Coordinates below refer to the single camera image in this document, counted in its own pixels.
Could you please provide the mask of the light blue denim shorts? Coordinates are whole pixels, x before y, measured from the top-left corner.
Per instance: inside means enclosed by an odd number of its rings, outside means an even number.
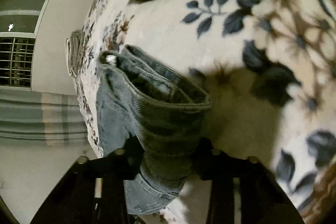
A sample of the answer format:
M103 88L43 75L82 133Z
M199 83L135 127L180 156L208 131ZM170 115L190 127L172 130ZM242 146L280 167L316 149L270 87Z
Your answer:
M189 79L127 45L100 54L96 94L99 145L104 155L128 139L143 149L138 175L124 184L129 214L155 213L176 199L208 136L203 121L209 94Z

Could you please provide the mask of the green striped curtain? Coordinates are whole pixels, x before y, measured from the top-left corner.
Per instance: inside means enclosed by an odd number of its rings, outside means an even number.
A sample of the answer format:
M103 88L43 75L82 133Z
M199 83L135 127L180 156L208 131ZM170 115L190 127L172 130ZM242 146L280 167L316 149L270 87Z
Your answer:
M53 144L83 142L87 127L68 74L66 38L84 32L84 55L95 0L50 0L38 30L30 88L1 86L1 139Z

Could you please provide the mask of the floral bed blanket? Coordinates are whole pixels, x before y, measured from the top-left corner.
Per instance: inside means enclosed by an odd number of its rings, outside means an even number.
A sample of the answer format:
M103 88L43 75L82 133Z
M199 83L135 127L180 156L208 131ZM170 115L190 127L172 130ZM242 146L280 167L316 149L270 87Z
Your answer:
M209 94L214 148L254 156L303 223L335 223L335 0L96 0L75 78L98 159L96 94L105 51L141 48ZM192 174L147 223L206 223L211 184Z

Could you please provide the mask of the folded grey cloth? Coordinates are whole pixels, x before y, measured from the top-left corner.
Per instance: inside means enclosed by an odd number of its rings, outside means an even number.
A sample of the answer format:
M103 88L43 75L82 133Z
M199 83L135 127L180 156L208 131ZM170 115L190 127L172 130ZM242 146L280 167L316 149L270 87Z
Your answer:
M66 63L68 74L76 78L84 55L84 32L83 30L74 30L69 38L66 38Z

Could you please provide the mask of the window with white frame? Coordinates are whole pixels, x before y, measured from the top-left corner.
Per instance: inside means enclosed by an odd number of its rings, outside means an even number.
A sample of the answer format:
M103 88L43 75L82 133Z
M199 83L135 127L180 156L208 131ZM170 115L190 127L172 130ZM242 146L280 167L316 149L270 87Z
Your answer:
M36 38L50 0L1 0L1 86L30 88Z

